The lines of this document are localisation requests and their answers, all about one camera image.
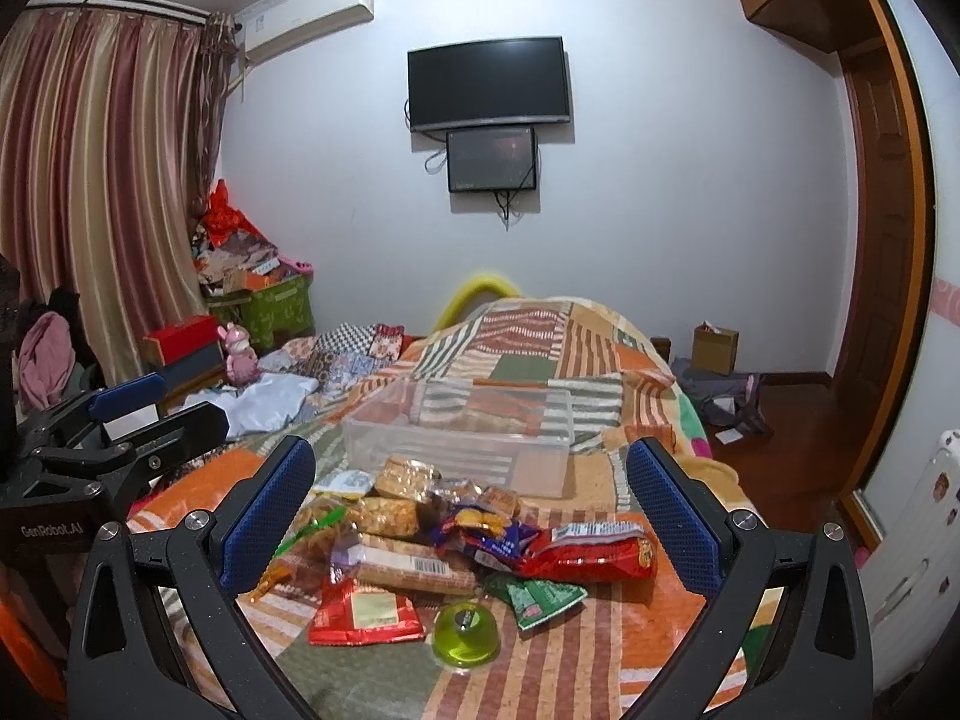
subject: bedspread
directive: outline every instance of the bedspread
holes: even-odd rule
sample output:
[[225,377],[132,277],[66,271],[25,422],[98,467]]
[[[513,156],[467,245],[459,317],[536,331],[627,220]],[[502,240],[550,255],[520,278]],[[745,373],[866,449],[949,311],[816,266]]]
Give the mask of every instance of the bedspread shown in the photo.
[[[138,512],[131,528],[170,527],[189,509],[212,508],[289,433],[314,447],[318,475],[346,466],[339,420],[397,377],[483,379],[570,390],[574,491],[560,500],[525,499],[522,515],[529,522],[555,527],[625,518],[648,525],[624,472],[630,442],[648,436],[659,439],[728,509],[752,508],[736,473],[709,459],[706,435],[692,405],[666,362],[630,322],[587,300],[511,298],[417,341],[399,361],[358,383],[317,419],[217,458]],[[683,589],[662,550],[658,560],[661,570],[654,583],[592,586],[582,608],[531,637],[520,635],[506,605],[487,599],[500,627],[501,654],[490,667],[470,676],[443,670],[421,642],[311,647],[305,628],[316,599],[302,587],[280,586],[256,603],[247,597],[238,603],[267,650],[325,718],[618,717],[656,677],[704,603]],[[768,591],[755,628],[772,619],[778,597]],[[227,704],[174,591],[167,591],[164,600],[200,687]],[[430,628],[436,599],[414,600]],[[741,652],[714,706],[736,696],[746,676]]]

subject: bolt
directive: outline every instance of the bolt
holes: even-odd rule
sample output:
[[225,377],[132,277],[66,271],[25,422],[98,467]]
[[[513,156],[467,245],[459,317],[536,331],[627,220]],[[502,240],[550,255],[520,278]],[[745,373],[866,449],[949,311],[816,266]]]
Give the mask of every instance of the bolt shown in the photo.
[[100,541],[110,541],[117,533],[120,533],[119,522],[104,522],[104,524],[100,526],[99,531],[97,531],[97,538],[99,538]]
[[736,509],[731,512],[730,519],[733,520],[733,524],[736,525],[737,528],[740,528],[741,531],[752,531],[757,527],[757,524],[760,523],[757,515],[747,509]]
[[827,524],[824,525],[824,536],[831,541],[843,541],[843,528],[835,522],[827,522]]
[[199,531],[205,528],[208,522],[210,522],[210,512],[205,512],[203,509],[197,509],[184,517],[184,525],[188,531]]

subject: pink bunny toy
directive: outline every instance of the pink bunny toy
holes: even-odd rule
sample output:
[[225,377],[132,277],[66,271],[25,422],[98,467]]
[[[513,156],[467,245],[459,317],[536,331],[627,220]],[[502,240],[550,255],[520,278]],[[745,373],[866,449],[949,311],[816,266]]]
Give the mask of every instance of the pink bunny toy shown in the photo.
[[227,327],[218,327],[217,335],[227,351],[227,379],[234,386],[250,384],[260,378],[256,363],[256,351],[250,346],[250,333],[239,324],[229,322]]

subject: wooden door frame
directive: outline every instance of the wooden door frame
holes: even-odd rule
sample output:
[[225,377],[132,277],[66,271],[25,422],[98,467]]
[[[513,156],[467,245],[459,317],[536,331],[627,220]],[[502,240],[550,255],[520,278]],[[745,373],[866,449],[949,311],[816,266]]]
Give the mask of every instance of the wooden door frame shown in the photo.
[[[910,277],[907,285],[907,295],[904,307],[904,322],[901,324],[901,333],[896,343],[896,352],[894,354],[893,365],[887,384],[884,387],[883,394],[880,397],[880,405],[877,408],[877,414],[872,420],[872,425],[863,446],[857,455],[853,469],[844,483],[841,493],[840,503],[847,513],[856,523],[857,529],[861,531],[867,546],[875,547],[880,542],[880,533],[872,525],[872,517],[865,512],[859,496],[853,495],[866,480],[867,475],[874,469],[877,460],[880,459],[883,445],[899,416],[899,409],[904,403],[906,389],[910,383],[910,377],[913,375],[914,365],[917,360],[917,352],[920,346],[920,335],[923,333],[923,324],[926,319],[926,310],[928,309],[928,300],[930,294],[930,284],[933,278],[933,181],[932,181],[932,162],[930,160],[930,149],[928,143],[928,131],[926,130],[926,120],[923,114],[923,105],[920,101],[920,93],[913,74],[913,68],[906,55],[904,43],[901,41],[899,28],[887,10],[884,0],[867,0],[874,17],[877,19],[877,25],[880,27],[882,45],[886,47],[890,62],[893,66],[896,88],[901,96],[902,107],[904,108],[904,124],[906,130],[906,140],[909,146],[910,167],[913,175],[913,213],[914,213],[914,231],[913,245],[910,256]],[[872,50],[876,45],[867,47],[855,47],[849,55],[855,55],[863,50]],[[856,114],[856,94],[853,92],[850,78],[846,68],[844,69],[844,78],[847,83],[847,91],[851,100],[851,112],[853,113],[854,136],[857,141],[857,175],[862,176],[864,170],[863,149],[860,147],[861,132]],[[859,290],[859,279],[863,269],[863,247],[860,241],[863,240],[866,229],[865,214],[868,209],[865,205],[864,182],[861,178],[858,190],[858,219],[857,235],[858,244],[856,250],[856,264],[853,271],[853,290],[851,291],[851,312],[856,304],[856,297]],[[848,347],[850,336],[850,314],[847,319],[847,331],[844,333],[843,344],[840,350],[840,356],[837,362],[837,370],[841,370],[843,365],[848,362],[851,349]]]

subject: blue gripper pad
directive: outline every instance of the blue gripper pad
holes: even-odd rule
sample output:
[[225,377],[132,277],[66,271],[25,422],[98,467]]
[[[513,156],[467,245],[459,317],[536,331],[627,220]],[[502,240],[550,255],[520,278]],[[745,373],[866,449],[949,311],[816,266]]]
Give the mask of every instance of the blue gripper pad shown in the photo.
[[[256,587],[313,485],[316,465],[309,443],[285,439],[274,451],[283,451],[285,456],[223,541],[220,586],[232,596]],[[273,459],[271,455],[266,464]]]
[[642,440],[634,442],[627,454],[627,482],[683,586],[712,598],[723,584],[720,547]]
[[148,373],[139,379],[99,392],[86,409],[97,422],[112,422],[154,403],[160,403],[167,394],[167,384],[158,373]]

